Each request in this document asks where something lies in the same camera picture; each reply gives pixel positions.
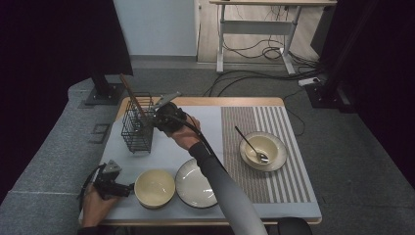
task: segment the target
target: desk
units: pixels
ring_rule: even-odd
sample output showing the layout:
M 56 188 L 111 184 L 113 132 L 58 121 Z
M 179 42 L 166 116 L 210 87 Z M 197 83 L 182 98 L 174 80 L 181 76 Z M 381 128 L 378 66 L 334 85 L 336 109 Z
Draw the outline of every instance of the desk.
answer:
M 335 6 L 336 0 L 209 0 L 209 3 L 221 6 L 219 26 L 219 48 L 217 50 L 216 71 L 223 72 L 223 34 L 265 34 L 287 35 L 284 48 L 280 49 L 281 56 L 288 74 L 296 73 L 288 54 L 296 32 L 302 6 Z M 257 21 L 227 21 L 225 20 L 225 7 L 227 5 L 257 5 L 257 6 L 297 6 L 292 22 L 257 22 Z
M 122 116 L 129 101 L 122 101 L 101 164 L 115 160 L 122 172 L 116 182 L 130 184 L 150 168 L 162 168 L 174 177 L 191 159 L 187 151 L 155 129 L 151 153 L 128 151 L 120 133 Z M 202 98 L 178 97 L 173 102 L 201 121 L 202 132 L 231 177 L 254 203 L 265 224 L 276 223 L 283 216 L 302 217 L 319 223 L 321 212 L 305 170 L 286 109 L 280 98 Z M 289 157 L 282 168 L 262 172 L 248 167 L 238 154 L 241 137 L 234 125 L 247 132 L 262 130 L 280 137 Z M 143 208 L 134 194 L 121 201 L 103 221 L 109 225 L 214 225 L 227 224 L 219 206 L 195 209 L 184 204 L 177 194 L 163 208 Z

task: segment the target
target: spoon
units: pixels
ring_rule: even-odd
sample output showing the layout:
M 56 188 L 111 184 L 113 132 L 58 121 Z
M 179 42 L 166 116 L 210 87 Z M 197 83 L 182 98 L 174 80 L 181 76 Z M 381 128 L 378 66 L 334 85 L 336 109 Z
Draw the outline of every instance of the spoon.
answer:
M 256 149 L 254 148 L 254 146 L 247 140 L 247 138 L 245 138 L 245 136 L 241 132 L 241 130 L 239 130 L 238 126 L 235 125 L 235 129 L 242 136 L 242 138 L 244 138 L 244 140 L 247 141 L 247 143 L 251 146 L 251 148 L 253 148 L 253 150 L 256 153 L 256 157 L 259 160 L 259 162 L 262 163 L 262 164 L 267 164 L 268 161 L 269 161 L 268 157 L 266 157 L 266 155 L 264 155 L 264 154 L 259 153 L 259 152 L 256 151 Z

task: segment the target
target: power strip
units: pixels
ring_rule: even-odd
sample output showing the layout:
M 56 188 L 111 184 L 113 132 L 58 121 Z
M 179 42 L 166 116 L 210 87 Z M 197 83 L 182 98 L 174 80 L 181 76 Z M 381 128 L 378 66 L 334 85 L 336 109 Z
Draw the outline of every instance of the power strip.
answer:
M 305 85 L 309 85 L 309 84 L 317 84 L 320 82 L 320 79 L 318 79 L 317 77 L 311 77 L 311 78 L 306 78 L 303 80 L 299 80 L 299 86 L 305 86 Z

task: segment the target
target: gray fabric surface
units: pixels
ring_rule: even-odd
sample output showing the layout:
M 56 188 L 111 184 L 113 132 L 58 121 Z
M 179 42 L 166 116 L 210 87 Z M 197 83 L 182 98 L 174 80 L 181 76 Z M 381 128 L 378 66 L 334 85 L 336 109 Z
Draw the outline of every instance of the gray fabric surface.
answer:
M 175 91 L 201 96 L 217 77 L 214 70 L 134 72 L 127 78 L 133 90 L 154 96 Z M 108 79 L 119 82 L 115 75 Z M 219 84 L 215 91 L 226 82 Z M 76 195 L 106 143 L 104 135 L 93 134 L 94 128 L 111 124 L 118 110 L 84 109 L 82 100 L 92 88 L 87 79 L 69 90 L 62 116 L 0 207 L 0 234 L 75 234 Z M 250 79 L 223 96 L 285 97 L 299 90 L 296 81 Z M 323 214 L 323 221 L 312 225 L 314 234 L 413 234 L 414 189 L 359 116 L 313 109 L 304 91 L 285 105 L 305 123 L 289 114 L 294 133 L 304 128 L 297 141 Z

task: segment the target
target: black wire basket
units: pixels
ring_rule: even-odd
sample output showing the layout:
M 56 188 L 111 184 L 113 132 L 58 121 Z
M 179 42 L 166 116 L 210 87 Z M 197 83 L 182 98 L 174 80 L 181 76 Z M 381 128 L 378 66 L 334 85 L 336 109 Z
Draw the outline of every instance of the black wire basket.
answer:
M 153 99 L 150 94 L 136 94 L 138 101 L 128 101 L 125 115 L 122 119 L 121 136 L 132 153 L 137 151 L 151 152 L 153 142 L 153 122 L 154 112 L 151 110 Z

